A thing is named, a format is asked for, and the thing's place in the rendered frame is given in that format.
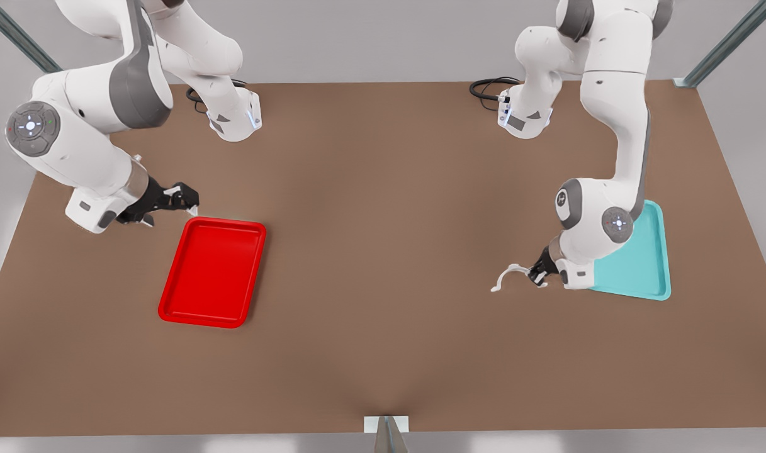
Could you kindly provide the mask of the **turquoise tray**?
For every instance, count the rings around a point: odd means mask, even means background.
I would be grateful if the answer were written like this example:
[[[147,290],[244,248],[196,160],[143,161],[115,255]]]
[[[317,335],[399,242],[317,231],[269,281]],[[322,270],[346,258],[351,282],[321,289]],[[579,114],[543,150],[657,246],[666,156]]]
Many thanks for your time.
[[[634,221],[632,237],[614,253],[595,261],[593,291],[665,301],[671,295],[663,212],[651,200]]]

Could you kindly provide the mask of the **silver frame post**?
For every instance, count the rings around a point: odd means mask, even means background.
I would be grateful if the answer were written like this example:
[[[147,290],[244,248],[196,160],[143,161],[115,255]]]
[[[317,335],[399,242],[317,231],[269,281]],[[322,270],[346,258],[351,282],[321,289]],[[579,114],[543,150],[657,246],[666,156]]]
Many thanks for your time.
[[[54,74],[60,72],[62,69],[49,54],[39,46],[29,34],[21,28],[12,17],[9,16],[3,8],[0,7],[0,34],[5,36],[9,42],[14,44],[23,55],[26,55],[29,60],[44,74]]]
[[[366,416],[364,433],[375,434],[374,453],[408,453],[403,433],[410,431],[407,415]]]
[[[766,0],[758,0],[733,29],[708,52],[685,77],[673,78],[674,86],[695,89],[712,74],[763,22],[766,21]]]

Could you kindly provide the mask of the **red tray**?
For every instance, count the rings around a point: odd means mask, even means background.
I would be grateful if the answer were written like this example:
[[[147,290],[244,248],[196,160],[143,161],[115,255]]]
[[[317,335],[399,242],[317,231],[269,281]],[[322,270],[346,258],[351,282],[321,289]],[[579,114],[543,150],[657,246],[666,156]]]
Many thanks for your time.
[[[159,318],[196,326],[242,326],[265,241],[261,223],[191,218],[179,238],[159,301]]]

